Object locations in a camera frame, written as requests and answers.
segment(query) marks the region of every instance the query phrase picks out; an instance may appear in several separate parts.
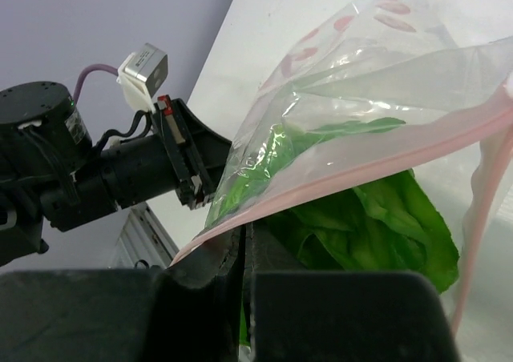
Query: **red component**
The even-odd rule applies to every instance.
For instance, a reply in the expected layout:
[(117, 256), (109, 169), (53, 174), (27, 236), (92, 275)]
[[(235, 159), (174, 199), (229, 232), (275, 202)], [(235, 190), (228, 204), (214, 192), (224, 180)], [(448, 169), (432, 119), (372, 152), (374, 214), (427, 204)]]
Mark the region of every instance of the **red component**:
[(164, 115), (169, 116), (173, 113), (173, 109), (171, 108), (171, 99), (167, 95), (161, 95), (157, 98), (160, 102), (166, 103), (166, 108), (164, 108)]

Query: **pink oval spot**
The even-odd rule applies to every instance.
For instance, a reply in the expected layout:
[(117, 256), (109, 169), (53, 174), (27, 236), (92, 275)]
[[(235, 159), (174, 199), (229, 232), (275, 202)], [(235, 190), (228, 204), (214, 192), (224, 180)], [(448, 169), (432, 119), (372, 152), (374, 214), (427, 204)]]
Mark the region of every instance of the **pink oval spot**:
[(283, 60), (281, 60), (280, 70), (284, 77), (289, 78), (292, 76), (292, 57), (290, 55), (287, 54)]
[(294, 56), (294, 60), (296, 62), (300, 62), (301, 60), (306, 60), (308, 58), (312, 58), (316, 53), (317, 53), (316, 47), (305, 48), (302, 52), (300, 52), (299, 54), (296, 54), (296, 56)]
[(395, 30), (405, 31), (405, 32), (417, 32), (412, 26), (408, 23), (403, 22), (402, 20), (397, 20), (396, 18), (392, 18), (388, 15), (377, 14), (374, 16), (378, 22), (388, 26), (390, 28), (394, 28)]
[(351, 23), (354, 16), (344, 16), (343, 18), (339, 18), (333, 24), (333, 28), (337, 31), (343, 31), (347, 27), (348, 24)]
[(395, 2), (381, 3), (381, 4), (378, 4), (376, 7), (381, 8), (382, 10), (391, 12), (393, 14), (397, 14), (397, 15), (406, 15), (411, 12), (410, 8), (406, 4), (402, 4), (402, 3), (395, 3)]
[(319, 29), (318, 28), (314, 28), (313, 30), (311, 30), (307, 35), (305, 35), (302, 39), (301, 39), (301, 42), (305, 42), (307, 41), (308, 39), (311, 39), (313, 38), (315, 35), (317, 35), (317, 33), (319, 32)]

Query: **transparent plastic bag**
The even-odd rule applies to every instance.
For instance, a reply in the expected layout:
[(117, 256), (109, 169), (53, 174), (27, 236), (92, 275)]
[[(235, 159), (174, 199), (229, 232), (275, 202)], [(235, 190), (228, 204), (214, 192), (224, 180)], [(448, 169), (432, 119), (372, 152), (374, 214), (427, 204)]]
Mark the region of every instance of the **transparent plastic bag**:
[(262, 86), (207, 227), (175, 262), (230, 228), (413, 168), (460, 249), (456, 330), (488, 217), (513, 182), (512, 68), (513, 38), (458, 48), (427, 0), (350, 3)]

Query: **white tabletop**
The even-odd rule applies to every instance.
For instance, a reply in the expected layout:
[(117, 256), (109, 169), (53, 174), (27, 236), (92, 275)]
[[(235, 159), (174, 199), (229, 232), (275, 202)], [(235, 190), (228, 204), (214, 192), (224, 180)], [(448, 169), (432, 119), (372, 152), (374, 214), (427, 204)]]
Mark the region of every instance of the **white tabletop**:
[[(189, 107), (201, 121), (231, 139), (257, 88), (289, 48), (350, 1), (233, 0)], [(430, 2), (460, 45), (513, 34), (513, 13), (505, 10), (510, 8), (510, 0)], [(208, 208), (189, 211), (181, 207), (174, 192), (149, 200), (148, 204), (178, 247), (203, 229), (208, 213)]]

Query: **purple cable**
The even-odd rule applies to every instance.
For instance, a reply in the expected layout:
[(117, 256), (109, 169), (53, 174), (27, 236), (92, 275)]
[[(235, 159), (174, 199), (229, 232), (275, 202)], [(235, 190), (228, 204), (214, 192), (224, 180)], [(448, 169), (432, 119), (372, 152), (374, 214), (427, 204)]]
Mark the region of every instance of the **purple cable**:
[(91, 64), (82, 70), (77, 79), (77, 84), (75, 85), (75, 91), (73, 92), (73, 100), (76, 103), (79, 101), (80, 91), (82, 91), (83, 82), (86, 80), (86, 77), (93, 71), (105, 71), (109, 74), (113, 74), (118, 76), (118, 69), (113, 66), (109, 66), (107, 64)]

